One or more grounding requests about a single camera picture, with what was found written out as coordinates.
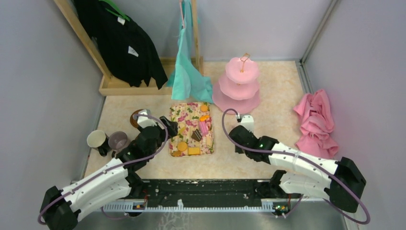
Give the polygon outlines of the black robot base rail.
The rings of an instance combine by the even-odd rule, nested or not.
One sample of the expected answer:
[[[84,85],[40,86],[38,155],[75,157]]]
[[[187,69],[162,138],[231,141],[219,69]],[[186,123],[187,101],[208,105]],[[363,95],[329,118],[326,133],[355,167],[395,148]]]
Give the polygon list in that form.
[[[287,194],[269,179],[175,180],[149,179],[125,199],[132,199],[133,211],[142,212],[287,212],[274,209],[273,200],[288,204],[300,194]]]

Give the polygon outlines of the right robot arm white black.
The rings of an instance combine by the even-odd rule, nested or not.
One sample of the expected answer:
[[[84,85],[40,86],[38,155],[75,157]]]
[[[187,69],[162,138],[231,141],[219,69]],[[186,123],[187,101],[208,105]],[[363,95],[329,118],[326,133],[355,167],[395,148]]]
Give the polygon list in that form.
[[[274,197],[301,193],[327,199],[349,213],[357,211],[357,200],[362,196],[366,179],[353,160],[315,157],[292,149],[277,139],[258,138],[241,125],[233,128],[228,136],[236,145],[236,152],[255,161],[291,170],[278,175],[278,179],[270,183],[270,193]]]

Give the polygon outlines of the chocolate cake slice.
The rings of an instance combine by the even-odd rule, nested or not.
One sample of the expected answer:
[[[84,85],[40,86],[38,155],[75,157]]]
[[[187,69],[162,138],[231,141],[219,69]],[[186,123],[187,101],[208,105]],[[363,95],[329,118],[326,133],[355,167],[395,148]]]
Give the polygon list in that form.
[[[202,140],[202,134],[200,130],[196,129],[192,132],[191,139],[200,142]]]

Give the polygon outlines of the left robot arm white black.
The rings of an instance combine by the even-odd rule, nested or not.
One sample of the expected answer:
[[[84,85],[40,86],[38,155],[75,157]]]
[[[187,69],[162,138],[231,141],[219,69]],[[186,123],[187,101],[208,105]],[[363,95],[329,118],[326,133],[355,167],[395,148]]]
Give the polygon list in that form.
[[[72,230],[90,213],[120,198],[138,198],[144,191],[136,171],[177,136],[178,123],[165,116],[136,114],[140,133],[99,170],[62,189],[53,186],[44,196],[37,221],[51,230]]]

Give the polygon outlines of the pink macaron pastry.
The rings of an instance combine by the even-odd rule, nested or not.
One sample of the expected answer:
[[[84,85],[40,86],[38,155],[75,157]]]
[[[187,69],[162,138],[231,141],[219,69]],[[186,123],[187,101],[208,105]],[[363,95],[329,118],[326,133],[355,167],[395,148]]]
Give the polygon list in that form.
[[[205,136],[209,133],[207,123],[205,121],[199,122],[199,129],[202,136]]]

